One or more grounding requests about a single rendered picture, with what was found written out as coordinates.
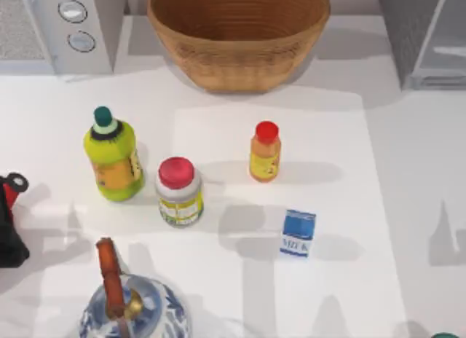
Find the blue and white teapot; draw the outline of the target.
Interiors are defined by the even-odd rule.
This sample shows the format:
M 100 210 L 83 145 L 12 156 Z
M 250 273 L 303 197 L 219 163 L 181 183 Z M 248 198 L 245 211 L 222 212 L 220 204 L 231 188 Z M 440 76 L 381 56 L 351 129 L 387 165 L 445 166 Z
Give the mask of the blue and white teapot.
M 79 338 L 192 338 L 189 311 L 171 287 L 123 272 L 111 238 L 96 248 L 103 282 L 82 313 Z

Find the green bottle with dark cap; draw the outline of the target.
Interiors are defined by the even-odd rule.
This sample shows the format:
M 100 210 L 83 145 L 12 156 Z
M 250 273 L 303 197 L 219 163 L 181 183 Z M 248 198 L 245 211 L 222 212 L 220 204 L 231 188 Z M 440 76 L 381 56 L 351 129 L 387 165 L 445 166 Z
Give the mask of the green bottle with dark cap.
M 128 200 L 144 185 L 133 127 L 114 117 L 106 106 L 97 107 L 93 115 L 83 144 L 97 188 L 107 200 Z

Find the woven brown basket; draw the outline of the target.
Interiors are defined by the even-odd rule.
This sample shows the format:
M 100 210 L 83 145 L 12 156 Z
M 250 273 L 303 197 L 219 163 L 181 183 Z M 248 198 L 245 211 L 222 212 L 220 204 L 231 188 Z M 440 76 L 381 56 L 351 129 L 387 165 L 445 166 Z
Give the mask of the woven brown basket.
M 147 15 L 177 67 L 214 93 L 284 83 L 319 39 L 330 0 L 148 0 Z

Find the round microwave knob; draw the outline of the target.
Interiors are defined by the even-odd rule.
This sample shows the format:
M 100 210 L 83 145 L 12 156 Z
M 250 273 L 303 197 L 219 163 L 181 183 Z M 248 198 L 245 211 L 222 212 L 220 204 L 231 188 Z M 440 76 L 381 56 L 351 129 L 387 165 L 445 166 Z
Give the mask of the round microwave knob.
M 96 46 L 94 37 L 85 31 L 69 34 L 67 42 L 71 49 L 81 53 L 92 52 Z
M 87 19 L 87 8 L 76 0 L 59 3 L 58 13 L 68 23 L 82 23 Z

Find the orange bottle with red cap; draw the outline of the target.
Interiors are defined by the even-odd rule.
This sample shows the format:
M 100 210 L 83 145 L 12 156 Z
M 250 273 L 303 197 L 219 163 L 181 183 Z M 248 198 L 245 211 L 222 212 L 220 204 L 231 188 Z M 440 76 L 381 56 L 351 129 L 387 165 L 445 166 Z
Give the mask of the orange bottle with red cap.
M 257 124 L 250 144 L 250 175 L 257 181 L 274 180 L 280 168 L 279 127 L 272 121 Z

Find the blue and white carton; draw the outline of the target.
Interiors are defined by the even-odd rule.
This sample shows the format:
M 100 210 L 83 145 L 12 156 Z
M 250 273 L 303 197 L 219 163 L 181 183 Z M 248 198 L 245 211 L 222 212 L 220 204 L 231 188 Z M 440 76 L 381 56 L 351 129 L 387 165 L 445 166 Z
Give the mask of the blue and white carton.
M 288 209 L 281 232 L 280 252 L 307 258 L 315 234 L 315 223 L 315 214 Z

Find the black and red bag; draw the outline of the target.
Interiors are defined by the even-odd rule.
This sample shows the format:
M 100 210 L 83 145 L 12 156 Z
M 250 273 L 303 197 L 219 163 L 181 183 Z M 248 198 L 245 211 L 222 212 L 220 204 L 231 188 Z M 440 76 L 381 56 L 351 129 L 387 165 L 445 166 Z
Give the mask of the black and red bag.
M 17 197 L 29 187 L 28 180 L 20 173 L 0 176 L 0 269 L 18 268 L 30 252 L 15 229 L 12 208 Z

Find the red-lidded jar with yellow label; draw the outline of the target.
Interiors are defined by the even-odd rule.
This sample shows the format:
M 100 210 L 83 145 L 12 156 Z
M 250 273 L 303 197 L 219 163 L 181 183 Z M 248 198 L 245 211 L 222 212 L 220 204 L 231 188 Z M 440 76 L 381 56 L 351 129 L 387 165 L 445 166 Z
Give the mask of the red-lidded jar with yellow label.
M 198 169 L 185 157 L 162 161 L 155 188 L 161 217 L 173 227 L 188 227 L 204 211 L 202 178 Z

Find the grey cabinet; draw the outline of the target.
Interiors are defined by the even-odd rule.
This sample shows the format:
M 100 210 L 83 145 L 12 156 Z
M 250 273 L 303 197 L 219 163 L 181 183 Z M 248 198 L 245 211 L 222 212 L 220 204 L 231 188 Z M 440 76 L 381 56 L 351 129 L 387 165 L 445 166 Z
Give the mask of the grey cabinet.
M 466 90 L 466 0 L 379 0 L 400 87 Z

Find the pale microwave oven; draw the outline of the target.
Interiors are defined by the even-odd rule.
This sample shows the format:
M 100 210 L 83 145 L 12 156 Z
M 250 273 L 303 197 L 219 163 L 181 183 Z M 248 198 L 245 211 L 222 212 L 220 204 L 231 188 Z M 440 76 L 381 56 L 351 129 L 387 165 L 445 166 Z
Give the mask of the pale microwave oven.
M 58 5 L 70 0 L 0 0 L 0 75 L 112 74 L 127 0 L 76 0 L 87 8 L 82 23 L 68 23 Z M 71 49 L 69 34 L 85 31 L 95 49 Z

